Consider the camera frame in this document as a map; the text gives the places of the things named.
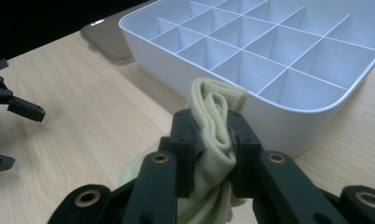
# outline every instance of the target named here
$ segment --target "wood grain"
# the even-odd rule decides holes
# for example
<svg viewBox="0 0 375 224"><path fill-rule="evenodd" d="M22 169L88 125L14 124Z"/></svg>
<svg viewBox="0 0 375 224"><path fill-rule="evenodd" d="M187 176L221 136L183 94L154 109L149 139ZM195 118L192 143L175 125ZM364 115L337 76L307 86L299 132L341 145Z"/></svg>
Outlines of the wood grain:
<svg viewBox="0 0 375 224"><path fill-rule="evenodd" d="M170 131L185 99L136 63L113 64L79 33L9 60L0 76L14 94L41 105L37 123L0 105L0 154L16 159L0 173L0 223L46 223L73 189L115 189L121 169ZM319 187L375 188L375 69L312 148L296 158ZM256 223L251 201L232 223Z"/></svg>

